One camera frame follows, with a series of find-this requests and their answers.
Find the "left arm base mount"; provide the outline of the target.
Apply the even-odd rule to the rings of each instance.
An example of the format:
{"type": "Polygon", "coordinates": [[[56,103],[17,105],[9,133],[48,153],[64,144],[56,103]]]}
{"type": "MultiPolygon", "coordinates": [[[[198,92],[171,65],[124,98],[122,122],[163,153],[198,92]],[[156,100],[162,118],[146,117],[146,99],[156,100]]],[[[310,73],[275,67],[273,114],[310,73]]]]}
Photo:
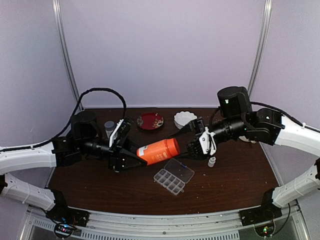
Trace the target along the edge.
{"type": "Polygon", "coordinates": [[[90,213],[86,210],[70,208],[62,192],[51,190],[54,196],[54,206],[45,211],[45,216],[54,223],[53,233],[58,239],[69,238],[77,227],[86,227],[90,213]]]}

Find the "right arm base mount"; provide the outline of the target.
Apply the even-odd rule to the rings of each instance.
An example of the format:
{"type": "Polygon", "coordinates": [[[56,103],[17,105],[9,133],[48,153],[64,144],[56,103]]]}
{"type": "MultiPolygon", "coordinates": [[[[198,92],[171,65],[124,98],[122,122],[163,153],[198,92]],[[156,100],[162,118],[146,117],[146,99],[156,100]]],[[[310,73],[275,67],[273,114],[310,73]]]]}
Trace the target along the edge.
{"type": "Polygon", "coordinates": [[[276,233],[275,219],[282,216],[282,210],[273,204],[274,188],[263,194],[261,205],[240,210],[242,226],[255,225],[255,232],[263,238],[273,237],[276,233]]]}

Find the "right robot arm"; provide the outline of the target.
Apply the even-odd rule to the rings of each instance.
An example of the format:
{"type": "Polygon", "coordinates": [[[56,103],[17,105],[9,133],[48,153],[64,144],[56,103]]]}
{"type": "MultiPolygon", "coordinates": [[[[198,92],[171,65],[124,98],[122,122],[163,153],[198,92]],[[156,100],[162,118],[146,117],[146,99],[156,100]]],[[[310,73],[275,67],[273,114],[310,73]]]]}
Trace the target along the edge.
{"type": "MultiPolygon", "coordinates": [[[[177,137],[189,132],[195,140],[186,146],[187,156],[195,160],[212,158],[217,146],[238,137],[262,142],[270,146],[286,146],[315,156],[320,155],[320,132],[307,126],[285,111],[261,103],[261,109],[254,111],[244,86],[229,86],[218,91],[222,120],[209,120],[204,125],[201,117],[189,121],[178,132],[177,137]]],[[[262,203],[256,208],[259,220],[266,221],[291,201],[320,187],[320,161],[303,174],[283,186],[272,188],[263,195],[262,203]]]]}

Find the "orange pill bottle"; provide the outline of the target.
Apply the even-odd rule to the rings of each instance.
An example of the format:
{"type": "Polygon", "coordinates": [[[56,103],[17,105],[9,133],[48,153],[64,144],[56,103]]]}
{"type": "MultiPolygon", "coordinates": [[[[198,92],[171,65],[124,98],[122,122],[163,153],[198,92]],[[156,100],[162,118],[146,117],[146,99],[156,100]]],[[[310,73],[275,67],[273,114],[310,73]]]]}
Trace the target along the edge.
{"type": "Polygon", "coordinates": [[[180,146],[175,138],[163,139],[136,151],[136,155],[146,161],[148,166],[176,157],[180,153],[180,146]]]}

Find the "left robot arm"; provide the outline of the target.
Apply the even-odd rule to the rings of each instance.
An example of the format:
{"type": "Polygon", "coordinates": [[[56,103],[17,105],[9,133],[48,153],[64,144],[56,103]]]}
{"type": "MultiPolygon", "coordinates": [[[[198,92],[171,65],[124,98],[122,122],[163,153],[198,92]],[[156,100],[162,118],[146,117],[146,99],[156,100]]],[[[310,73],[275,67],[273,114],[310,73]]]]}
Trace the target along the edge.
{"type": "Polygon", "coordinates": [[[39,188],[14,177],[12,172],[68,167],[80,162],[84,155],[107,160],[108,167],[116,172],[148,164],[133,152],[127,138],[132,126],[130,118],[121,119],[109,139],[103,137],[94,112],[81,111],[70,118],[69,124],[66,136],[58,135],[30,146],[1,148],[1,197],[41,208],[61,222],[67,222],[72,218],[72,211],[60,191],[39,188]]]}

